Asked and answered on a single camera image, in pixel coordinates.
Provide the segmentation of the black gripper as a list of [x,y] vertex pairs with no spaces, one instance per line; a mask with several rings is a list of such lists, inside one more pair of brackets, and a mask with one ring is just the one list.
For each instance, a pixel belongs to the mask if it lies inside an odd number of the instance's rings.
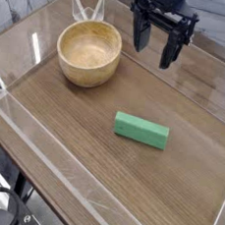
[[134,47],[138,52],[148,45],[151,24],[169,33],[161,54],[160,69],[168,69],[177,60],[183,45],[190,44],[199,22],[198,13],[187,0],[134,0],[131,11],[134,14]]

